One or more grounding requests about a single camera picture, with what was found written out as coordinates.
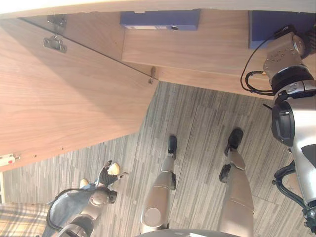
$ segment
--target metal hinge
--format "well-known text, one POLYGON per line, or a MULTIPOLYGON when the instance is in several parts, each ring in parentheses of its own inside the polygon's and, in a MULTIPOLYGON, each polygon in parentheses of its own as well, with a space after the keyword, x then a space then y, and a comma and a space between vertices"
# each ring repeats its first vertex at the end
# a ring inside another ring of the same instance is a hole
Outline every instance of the metal hinge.
POLYGON ((61 34, 64 32, 67 25, 66 15, 48 15, 47 22, 52 23, 54 25, 55 33, 61 34))
POLYGON ((50 38, 44 38, 43 45, 46 48, 55 49, 59 52, 66 53, 67 46, 63 45, 62 37, 59 35, 52 36, 50 38))
POLYGON ((153 84, 153 80, 155 79, 155 76, 156 76, 156 68, 155 67, 152 67, 151 70, 150 70, 150 79, 148 80, 148 83, 149 84, 153 84))
POLYGON ((0 166, 13 164, 17 159, 20 159, 20 157, 15 157, 14 154, 7 154, 0 156, 0 166))

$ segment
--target cabinet hinge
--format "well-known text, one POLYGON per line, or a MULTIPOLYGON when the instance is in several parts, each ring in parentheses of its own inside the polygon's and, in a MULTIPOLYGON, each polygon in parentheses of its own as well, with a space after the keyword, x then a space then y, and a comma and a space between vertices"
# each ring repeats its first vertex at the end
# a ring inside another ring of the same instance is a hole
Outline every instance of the cabinet hinge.
POLYGON ((66 15, 48 15, 47 22, 52 23, 54 25, 55 33, 61 34, 64 32, 67 25, 66 15))
POLYGON ((63 45, 63 41, 59 35, 55 35, 50 38, 44 38, 43 45, 46 48, 51 48, 62 53, 67 52, 67 46, 63 45))

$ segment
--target wooden panel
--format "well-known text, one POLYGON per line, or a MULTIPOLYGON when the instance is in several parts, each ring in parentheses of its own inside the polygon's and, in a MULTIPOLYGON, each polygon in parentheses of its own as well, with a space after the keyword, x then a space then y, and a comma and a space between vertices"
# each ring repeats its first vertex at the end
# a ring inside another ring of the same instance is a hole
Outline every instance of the wooden panel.
MULTIPOLYGON (((252 53, 248 49, 248 12, 206 10, 197 31, 126 30, 122 59, 127 62, 239 75, 252 53)), ((262 70, 264 49, 248 71, 262 70)), ((316 55, 304 60, 316 74, 316 55)))
POLYGON ((314 0, 50 0, 2 1, 0 17, 24 17, 93 11, 155 11, 214 8, 315 12, 314 0))
MULTIPOLYGON (((24 18, 38 26, 55 32, 54 25, 47 21, 47 16, 24 18)), ((115 60, 121 60, 125 28, 119 24, 119 12, 91 12, 69 14, 67 25, 63 32, 57 32, 75 42, 81 43, 115 60)), ((126 63, 148 75, 151 66, 126 63)))
MULTIPOLYGON (((258 95, 250 93, 242 89, 240 85, 240 76, 199 72, 193 70, 177 69, 177 68, 158 68, 158 78, 161 81, 190 85, 212 90, 225 91, 241 95, 249 95, 272 100, 272 96, 258 95)), ((269 80, 267 78, 253 78, 250 81, 255 88, 269 90, 269 80)))
POLYGON ((12 169, 138 131, 157 81, 19 19, 0 21, 0 154, 12 169))

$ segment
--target black shoe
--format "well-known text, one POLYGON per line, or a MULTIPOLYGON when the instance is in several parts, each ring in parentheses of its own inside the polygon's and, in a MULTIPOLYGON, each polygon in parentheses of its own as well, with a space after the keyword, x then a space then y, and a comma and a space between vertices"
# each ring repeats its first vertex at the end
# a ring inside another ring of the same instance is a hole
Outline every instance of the black shoe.
POLYGON ((171 135, 168 140, 168 153, 175 154, 176 150, 177 150, 177 138, 171 135))
POLYGON ((227 146, 226 146, 225 151, 224 151, 226 156, 228 156, 228 150, 230 148, 233 148, 233 149, 238 148, 238 146, 241 143, 242 137, 243 137, 243 131, 239 127, 235 128, 231 132, 231 134, 229 135, 229 138, 228 138, 227 146))

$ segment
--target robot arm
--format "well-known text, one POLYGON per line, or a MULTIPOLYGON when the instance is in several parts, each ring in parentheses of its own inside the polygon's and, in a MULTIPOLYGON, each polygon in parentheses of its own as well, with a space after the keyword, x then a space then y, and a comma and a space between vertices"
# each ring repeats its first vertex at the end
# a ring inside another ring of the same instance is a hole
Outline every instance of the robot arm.
POLYGON ((272 133, 290 147, 294 162, 275 174, 279 190, 303 207, 305 225, 316 232, 316 81, 302 58, 315 51, 315 39, 299 37, 288 26, 287 32, 268 44, 264 71, 270 79, 275 105, 272 133), (282 184, 282 178, 297 173, 303 198, 282 184))

